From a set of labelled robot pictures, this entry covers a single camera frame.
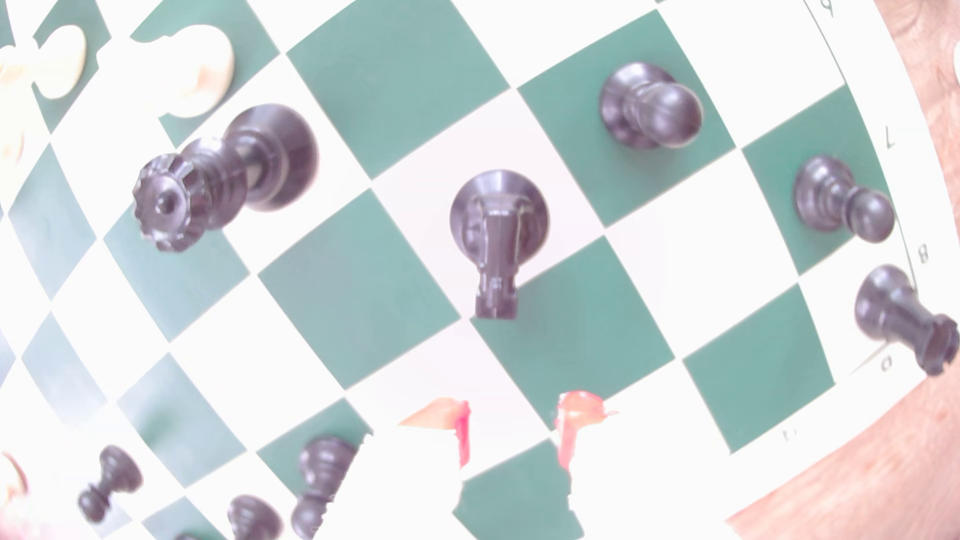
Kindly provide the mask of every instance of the chess piece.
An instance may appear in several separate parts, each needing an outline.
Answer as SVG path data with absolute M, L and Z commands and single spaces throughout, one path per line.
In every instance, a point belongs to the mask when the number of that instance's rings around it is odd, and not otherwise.
M 220 103 L 233 81 L 230 40 L 206 25 L 149 43 L 115 37 L 97 52 L 97 62 L 124 101 L 136 100 L 155 116 L 204 114 Z
M 611 135 L 627 146 L 682 148 L 700 133 L 704 107 L 693 90 L 662 68 L 635 61 L 604 83 L 600 116 Z
M 230 502 L 227 519 L 235 540 L 276 540 L 283 532 L 279 514 L 269 504 L 252 495 L 241 495 Z M 180 534 L 177 540 L 198 540 Z
M 60 99 L 77 85 L 86 64 L 86 36 L 79 26 L 61 26 L 42 47 L 28 40 L 24 46 L 0 49 L 0 86 L 36 83 L 47 99 Z
M 841 160 L 816 156 L 797 172 L 794 206 L 808 227 L 836 231 L 846 226 L 868 242 L 886 240 L 894 230 L 894 207 L 886 195 L 853 183 L 853 173 Z
M 133 187 L 134 216 L 160 251 L 182 252 L 245 204 L 269 211 L 293 203 L 318 161 L 317 141 L 299 114 L 259 105 L 234 118 L 223 137 L 198 138 L 147 163 Z
M 80 495 L 80 508 L 87 521 L 100 523 L 110 508 L 111 493 L 132 493 L 143 485 L 139 467 L 126 452 L 113 445 L 100 452 L 101 478 Z
M 480 271 L 478 318 L 516 318 L 516 272 L 543 245 L 548 228 L 543 196 L 514 171 L 487 171 L 460 189 L 450 209 L 450 230 Z
M 896 266 L 878 266 L 856 295 L 856 323 L 873 339 L 899 341 L 913 350 L 928 375 L 940 375 L 960 348 L 957 324 L 920 304 L 917 291 Z
M 333 502 L 357 449 L 340 438 L 313 439 L 300 452 L 300 473 L 307 489 L 294 508 L 290 523 L 303 540 L 313 540 L 324 523 L 326 506 Z

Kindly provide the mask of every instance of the chess piece base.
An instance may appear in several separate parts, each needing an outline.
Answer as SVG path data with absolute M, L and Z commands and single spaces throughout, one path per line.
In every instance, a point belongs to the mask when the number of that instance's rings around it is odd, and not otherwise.
M 549 214 L 543 195 L 534 183 L 520 174 L 508 170 L 493 170 L 479 174 L 467 182 L 453 200 L 450 209 L 450 230 L 457 247 L 473 262 L 479 262 L 483 256 L 480 244 L 471 241 L 468 231 L 479 231 L 482 215 L 474 202 L 480 197 L 496 195 L 521 195 L 530 202 L 531 211 L 524 213 L 526 223 L 520 234 L 519 257 L 522 264 L 540 250 L 546 240 L 549 228 Z
M 233 82 L 233 46 L 222 30 L 206 25 L 188 26 L 170 39 L 179 55 L 192 57 L 200 69 L 188 74 L 167 111 L 179 118 L 200 116 L 227 95 Z
M 61 26 L 40 47 L 31 69 L 37 89 L 47 99 L 70 93 L 84 74 L 86 35 L 79 26 Z
M 230 122 L 224 142 L 247 165 L 249 208 L 270 211 L 294 201 L 313 183 L 320 156 L 302 116 L 282 105 L 258 105 Z
M 811 158 L 797 171 L 793 202 L 800 220 L 811 229 L 829 233 L 843 225 L 843 219 L 825 208 L 835 187 L 853 186 L 853 173 L 840 160 L 826 156 Z
M 638 86 L 651 83 L 676 83 L 663 69 L 635 61 L 628 63 L 607 78 L 600 92 L 600 118 L 607 131 L 618 141 L 637 149 L 657 148 L 660 145 L 631 124 L 624 113 L 624 98 Z
M 276 510 L 250 495 L 230 502 L 227 517 L 237 540 L 275 540 L 283 532 Z

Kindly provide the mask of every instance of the table surface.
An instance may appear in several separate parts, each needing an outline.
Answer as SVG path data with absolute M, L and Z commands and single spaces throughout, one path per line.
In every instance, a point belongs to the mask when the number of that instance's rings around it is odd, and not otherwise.
M 924 110 L 960 223 L 960 0 L 876 0 Z M 747 540 L 955 540 L 960 369 L 926 380 L 852 442 L 731 518 Z

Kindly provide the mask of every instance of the white square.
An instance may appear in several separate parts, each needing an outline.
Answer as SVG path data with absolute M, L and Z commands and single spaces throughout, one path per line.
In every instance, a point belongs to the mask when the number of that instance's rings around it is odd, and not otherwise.
M 737 146 L 844 83 L 803 2 L 671 0 L 660 12 Z
M 603 225 L 516 90 L 508 90 L 426 143 L 373 183 L 373 191 L 463 316 L 473 314 L 479 274 L 457 248 L 450 206 L 474 176 L 510 169 L 543 195 L 550 230 L 520 266 L 520 286 L 600 237 Z
M 113 37 L 127 37 L 162 0 L 97 0 L 100 14 Z
M 33 91 L 28 87 L 0 91 L 0 118 L 23 130 L 23 150 L 14 164 L 0 164 L 0 207 L 9 211 L 20 187 L 26 182 L 40 155 L 50 143 L 50 132 Z
M 57 0 L 7 0 L 13 39 L 21 45 L 27 39 L 33 39 L 36 29 L 55 4 Z
M 797 281 L 739 150 L 614 224 L 607 237 L 677 357 Z
M 276 103 L 299 113 L 320 151 L 317 178 L 292 205 L 276 211 L 241 209 L 224 234 L 254 274 L 370 187 L 370 179 L 320 109 L 313 94 L 284 55 L 267 64 L 190 136 L 222 136 L 239 113 Z
M 353 0 L 247 0 L 267 34 L 286 53 Z
M 453 0 L 512 87 L 656 8 L 653 0 Z
M 118 103 L 108 83 L 109 77 L 95 74 L 50 141 L 97 237 L 130 207 L 140 169 L 174 151 L 160 121 Z
M 86 482 L 99 480 L 100 452 L 107 445 L 119 447 L 133 459 L 143 475 L 143 485 L 135 493 L 114 493 L 110 500 L 123 507 L 135 522 L 154 515 L 183 497 L 180 483 L 115 404 L 102 407 L 80 426 L 75 433 L 74 444 L 70 453 L 76 457 L 76 467 L 83 473 Z
M 233 538 L 227 519 L 230 502 L 239 495 L 253 495 L 280 517 L 283 532 L 278 540 L 299 540 L 290 527 L 297 498 L 256 454 L 247 452 L 210 473 L 186 490 L 187 499 L 226 538 Z
M 605 405 L 617 414 L 584 429 L 575 449 L 574 488 L 584 490 L 577 498 L 615 494 L 626 479 L 647 491 L 631 501 L 676 502 L 679 496 L 698 514 L 714 506 L 730 451 L 682 361 L 669 362 Z
M 97 240 L 54 298 L 51 310 L 109 400 L 118 399 L 167 351 L 167 340 Z
M 343 389 L 251 276 L 171 344 L 210 406 L 261 448 L 343 397 Z
M 17 356 L 50 312 L 47 293 L 16 238 L 9 216 L 0 219 L 0 328 Z
M 899 226 L 878 245 L 853 238 L 800 276 L 800 289 L 833 380 L 849 375 L 885 345 L 863 333 L 853 316 L 860 285 L 881 264 L 893 264 L 910 276 Z
M 537 412 L 469 320 L 447 327 L 353 386 L 348 400 L 376 432 L 398 424 L 436 398 L 470 405 L 472 477 L 544 440 Z
M 607 410 L 622 414 L 637 426 L 644 447 L 659 445 L 667 454 L 683 450 L 684 458 L 696 455 L 698 463 L 717 463 L 730 455 L 723 434 L 681 360 L 667 363 L 604 403 Z M 637 455 L 643 453 L 637 449 Z
M 40 475 L 37 482 L 44 485 L 49 484 L 44 477 L 62 472 L 57 466 L 59 460 L 44 463 L 42 457 L 47 456 L 47 449 L 68 448 L 62 446 L 68 434 L 21 360 L 13 363 L 0 386 L 0 433 L 3 451 L 16 459 L 29 483 L 33 483 L 35 472 Z

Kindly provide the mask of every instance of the chessboard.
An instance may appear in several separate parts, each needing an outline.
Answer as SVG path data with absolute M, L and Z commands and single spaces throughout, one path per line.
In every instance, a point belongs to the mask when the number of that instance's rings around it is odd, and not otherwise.
M 133 457 L 143 486 L 90 539 L 232 538 L 240 494 L 287 521 L 304 443 L 360 443 L 451 396 L 473 411 L 463 496 L 417 537 L 574 540 L 554 432 L 570 390 L 648 418 L 637 455 L 713 460 L 732 513 L 926 377 L 856 325 L 871 270 L 898 266 L 960 316 L 943 174 L 869 0 L 6 0 L 0 46 L 68 24 L 87 39 L 80 83 L 34 89 L 23 157 L 0 173 L 0 434 L 47 449 L 78 515 L 99 452 Z M 234 47 L 226 99 L 126 113 L 97 50 L 197 24 Z M 640 151 L 606 131 L 600 89 L 632 61 L 700 97 L 692 144 Z M 314 131 L 311 188 L 183 253 L 145 241 L 140 168 L 267 103 Z M 886 241 L 801 223 L 793 179 L 817 154 L 889 196 Z M 474 316 L 477 269 L 449 225 L 492 169 L 549 208 L 512 321 Z

